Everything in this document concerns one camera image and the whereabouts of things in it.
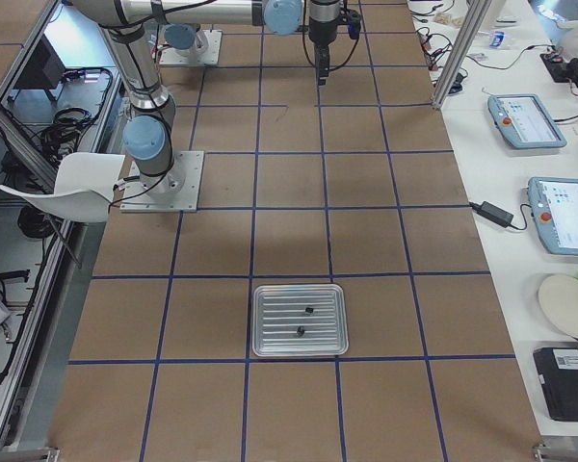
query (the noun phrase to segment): screen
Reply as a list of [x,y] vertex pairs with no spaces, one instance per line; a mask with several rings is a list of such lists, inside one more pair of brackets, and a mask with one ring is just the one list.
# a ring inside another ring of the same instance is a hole
[[548,200],[559,246],[578,248],[578,183],[541,181]]
[[499,98],[508,117],[512,120],[518,136],[523,142],[558,141],[550,121],[530,96]]

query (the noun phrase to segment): metal mounting plate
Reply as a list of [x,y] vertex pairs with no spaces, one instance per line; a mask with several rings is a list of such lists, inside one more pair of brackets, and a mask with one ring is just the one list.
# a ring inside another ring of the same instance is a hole
[[174,48],[163,51],[159,65],[161,67],[203,67],[205,65],[218,65],[221,55],[222,31],[203,31],[208,39],[208,49],[200,55],[193,57],[182,56],[175,52]]
[[[184,186],[177,193],[167,193],[152,196],[142,194],[136,198],[128,199],[120,204],[123,212],[196,212],[199,199],[199,186],[201,185],[201,173],[203,171],[203,151],[179,151],[175,153],[174,168],[181,168],[186,180]],[[129,175],[139,175],[139,169],[132,164]],[[138,181],[127,183],[124,197],[137,195],[144,191],[144,187]]]

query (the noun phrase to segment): label sticker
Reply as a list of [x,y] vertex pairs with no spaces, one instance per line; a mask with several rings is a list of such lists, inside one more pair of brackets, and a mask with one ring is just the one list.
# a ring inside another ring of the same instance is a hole
[[553,349],[559,369],[578,371],[578,349]]

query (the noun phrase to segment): desk surface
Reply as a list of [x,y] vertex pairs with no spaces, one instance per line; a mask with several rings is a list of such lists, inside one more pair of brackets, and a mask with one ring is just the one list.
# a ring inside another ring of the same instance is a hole
[[[199,210],[110,215],[50,432],[65,459],[533,460],[407,5],[356,7],[324,88],[300,35],[251,27],[219,26],[218,68],[163,71],[174,147],[206,151]],[[302,282],[343,288],[349,351],[254,356],[252,291]]]
[[[538,19],[526,2],[508,2],[507,13],[520,18],[504,29],[516,39],[511,50],[472,47],[484,52],[484,64],[505,66],[522,48],[548,43]],[[432,26],[453,37],[455,30]],[[489,93],[536,93],[553,118],[578,114],[578,97],[568,84],[555,84],[543,66],[536,48],[524,53],[509,70],[479,67],[464,60],[469,77],[463,92],[448,97],[442,113],[467,195],[474,202],[494,203],[520,220],[519,205],[527,203],[524,189],[532,176],[578,178],[578,119],[560,125],[567,146],[562,149],[520,151],[510,148],[493,126],[486,108]],[[509,232],[475,216],[488,266],[510,331],[514,352],[542,435],[578,436],[578,423],[558,423],[548,417],[532,353],[540,347],[577,345],[559,332],[539,308],[537,291],[541,281],[553,273],[578,276],[578,257],[548,254],[539,242],[532,222],[522,233]]]
[[58,0],[0,0],[0,98],[14,83]]

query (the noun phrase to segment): metal tray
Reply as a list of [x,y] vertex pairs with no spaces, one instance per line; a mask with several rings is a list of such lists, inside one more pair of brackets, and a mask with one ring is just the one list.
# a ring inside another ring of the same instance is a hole
[[343,354],[349,348],[340,286],[261,286],[253,300],[252,349],[257,356]]

